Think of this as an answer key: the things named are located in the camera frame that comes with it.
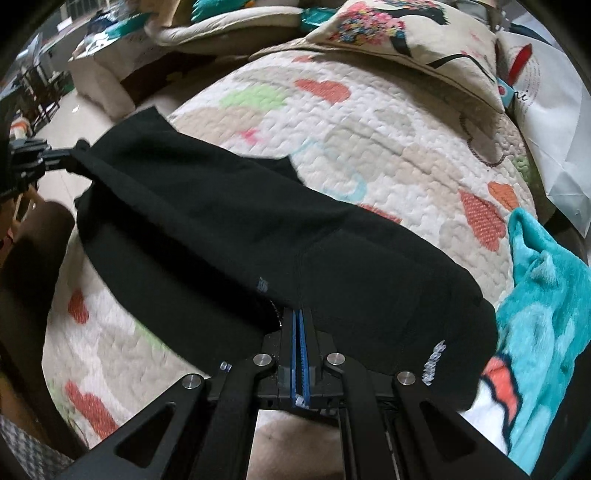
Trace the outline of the black pants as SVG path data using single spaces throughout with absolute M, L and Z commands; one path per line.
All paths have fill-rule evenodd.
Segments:
M 463 267 L 406 227 L 311 190 L 290 160 L 250 158 L 143 110 L 76 146 L 83 250 L 115 299 L 205 373 L 259 351 L 302 310 L 339 352 L 414 372 L 464 411 L 497 345 Z

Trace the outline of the white patterned storage box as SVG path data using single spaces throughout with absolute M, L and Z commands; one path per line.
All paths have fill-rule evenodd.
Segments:
M 119 120 L 136 108 L 122 81 L 168 52 L 143 27 L 117 38 L 105 30 L 80 42 L 67 66 L 77 94 Z

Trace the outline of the teal cloth bundle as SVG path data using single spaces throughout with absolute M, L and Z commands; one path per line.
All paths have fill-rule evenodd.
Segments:
M 249 8 L 253 1 L 246 0 L 195 0 L 192 4 L 190 21 L 198 23 L 211 17 Z

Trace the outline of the heart patterned quilt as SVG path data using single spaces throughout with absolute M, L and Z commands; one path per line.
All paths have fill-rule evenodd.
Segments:
M 472 276 L 405 227 L 145 109 L 50 154 L 87 177 L 96 270 L 196 365 L 66 479 L 520 479 L 459 413 L 497 337 Z

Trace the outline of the teal and white fleece blanket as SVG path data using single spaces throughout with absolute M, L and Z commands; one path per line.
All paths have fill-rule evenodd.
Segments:
M 463 416 L 532 473 L 590 343 L 590 268 L 522 208 L 508 233 L 514 288 L 497 309 L 497 350 Z

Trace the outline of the teal tissue pack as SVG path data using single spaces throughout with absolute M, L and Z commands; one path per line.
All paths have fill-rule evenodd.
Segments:
M 301 12 L 300 30 L 304 33 L 314 31 L 322 23 L 327 22 L 335 15 L 337 9 L 328 7 L 310 7 Z

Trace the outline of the floral girl print pillow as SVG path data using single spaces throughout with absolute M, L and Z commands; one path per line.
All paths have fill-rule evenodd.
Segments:
M 308 42 L 363 52 L 427 73 L 502 113 L 496 36 L 439 1 L 348 1 Z

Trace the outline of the white paper shopping bag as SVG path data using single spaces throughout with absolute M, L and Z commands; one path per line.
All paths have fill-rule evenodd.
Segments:
M 500 53 L 512 67 L 531 55 L 513 89 L 517 124 L 546 197 L 582 236 L 590 230 L 590 94 L 565 53 L 545 42 L 501 31 Z

